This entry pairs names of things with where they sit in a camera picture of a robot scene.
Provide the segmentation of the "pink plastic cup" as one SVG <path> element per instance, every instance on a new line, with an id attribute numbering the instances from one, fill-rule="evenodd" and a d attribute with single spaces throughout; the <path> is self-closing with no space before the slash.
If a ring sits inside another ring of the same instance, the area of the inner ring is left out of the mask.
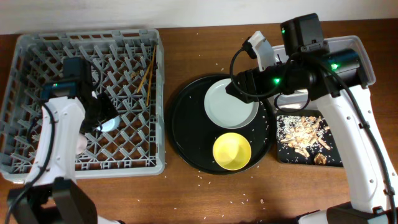
<path id="1" fill-rule="evenodd" d="M 76 155 L 79 155 L 84 152 L 88 144 L 88 140 L 84 134 L 79 133 L 77 139 L 77 146 L 76 146 Z"/>

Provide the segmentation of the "grey round plate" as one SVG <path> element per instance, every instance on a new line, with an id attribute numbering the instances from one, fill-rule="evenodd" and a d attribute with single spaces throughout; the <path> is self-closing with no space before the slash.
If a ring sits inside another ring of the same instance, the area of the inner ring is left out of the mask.
<path id="1" fill-rule="evenodd" d="M 230 78 L 215 82 L 206 91 L 204 107 L 206 115 L 217 126 L 238 129 L 248 125 L 257 115 L 258 102 L 244 103 L 226 92 Z"/>

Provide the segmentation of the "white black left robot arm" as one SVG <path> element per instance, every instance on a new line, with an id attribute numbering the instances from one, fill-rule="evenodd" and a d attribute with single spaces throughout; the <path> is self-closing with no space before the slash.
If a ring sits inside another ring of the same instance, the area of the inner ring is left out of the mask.
<path id="1" fill-rule="evenodd" d="M 43 86 L 42 127 L 37 152 L 24 186 L 9 191 L 5 222 L 109 223 L 76 183 L 75 159 L 88 144 L 86 134 L 114 131 L 121 118 L 109 96 L 95 93 L 93 62 L 63 61 L 63 78 Z"/>

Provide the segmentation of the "yellow bowl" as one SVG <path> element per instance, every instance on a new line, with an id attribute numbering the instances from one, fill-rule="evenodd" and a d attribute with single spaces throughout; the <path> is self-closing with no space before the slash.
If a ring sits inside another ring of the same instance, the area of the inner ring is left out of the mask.
<path id="1" fill-rule="evenodd" d="M 245 167 L 252 155 L 249 141 L 238 133 L 225 133 L 218 137 L 212 148 L 215 162 L 230 171 Z"/>

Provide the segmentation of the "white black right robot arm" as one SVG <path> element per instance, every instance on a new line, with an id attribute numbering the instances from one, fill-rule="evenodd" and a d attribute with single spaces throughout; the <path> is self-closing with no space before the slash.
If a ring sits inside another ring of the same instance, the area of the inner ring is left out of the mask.
<path id="1" fill-rule="evenodd" d="M 371 106 L 374 73 L 362 50 L 330 50 L 316 14 L 280 25 L 285 62 L 256 32 L 241 50 L 257 68 L 231 74 L 226 91 L 245 103 L 306 89 L 327 120 L 349 182 L 349 202 L 305 213 L 297 223 L 396 223 L 397 172 L 386 151 Z"/>

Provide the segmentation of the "light blue plastic cup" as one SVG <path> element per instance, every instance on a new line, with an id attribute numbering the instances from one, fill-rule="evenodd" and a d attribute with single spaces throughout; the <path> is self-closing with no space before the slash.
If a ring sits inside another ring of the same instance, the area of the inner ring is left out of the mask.
<path id="1" fill-rule="evenodd" d="M 97 127 L 95 127 L 94 130 L 103 133 L 111 132 L 119 127 L 120 122 L 121 122 L 120 116 L 116 116 L 104 122 L 98 121 L 98 125 Z"/>

